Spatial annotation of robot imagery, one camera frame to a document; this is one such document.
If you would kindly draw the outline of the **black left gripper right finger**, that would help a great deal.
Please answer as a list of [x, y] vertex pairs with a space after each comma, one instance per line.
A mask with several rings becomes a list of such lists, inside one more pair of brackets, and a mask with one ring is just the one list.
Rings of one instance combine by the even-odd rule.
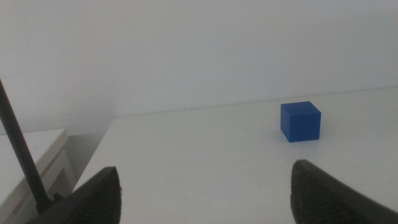
[[292, 167], [290, 207], [299, 224], [397, 224], [397, 212], [348, 187], [307, 160]]

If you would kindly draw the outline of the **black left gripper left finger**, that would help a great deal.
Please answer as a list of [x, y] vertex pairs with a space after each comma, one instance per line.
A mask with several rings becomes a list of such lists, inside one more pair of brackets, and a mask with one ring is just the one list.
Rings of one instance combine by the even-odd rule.
[[105, 167], [28, 224], [118, 224], [120, 219], [118, 172], [115, 167]]

